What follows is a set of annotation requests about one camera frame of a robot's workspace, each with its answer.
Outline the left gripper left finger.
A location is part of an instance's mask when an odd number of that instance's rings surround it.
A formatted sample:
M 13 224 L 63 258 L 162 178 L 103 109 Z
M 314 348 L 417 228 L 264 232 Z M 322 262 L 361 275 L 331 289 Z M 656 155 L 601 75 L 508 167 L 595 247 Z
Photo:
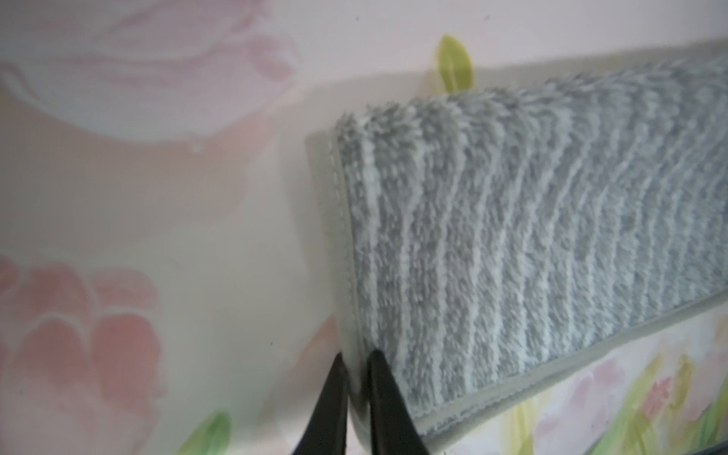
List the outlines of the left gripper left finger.
M 347 441 L 349 375 L 337 354 L 315 409 L 293 455 L 344 455 Z

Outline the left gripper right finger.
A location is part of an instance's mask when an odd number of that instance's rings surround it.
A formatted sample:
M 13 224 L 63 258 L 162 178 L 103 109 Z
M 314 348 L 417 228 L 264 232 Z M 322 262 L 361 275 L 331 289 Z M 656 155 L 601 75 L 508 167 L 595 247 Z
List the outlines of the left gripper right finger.
M 380 350 L 369 355 L 367 386 L 373 455 L 429 455 Z

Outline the grey striped dishcloth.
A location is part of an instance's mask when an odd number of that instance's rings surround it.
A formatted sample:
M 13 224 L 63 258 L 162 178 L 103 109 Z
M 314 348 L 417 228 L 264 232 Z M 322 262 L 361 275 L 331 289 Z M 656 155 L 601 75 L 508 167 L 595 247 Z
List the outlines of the grey striped dishcloth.
M 358 435 L 430 451 L 727 300 L 727 59 L 384 104 L 305 140 Z

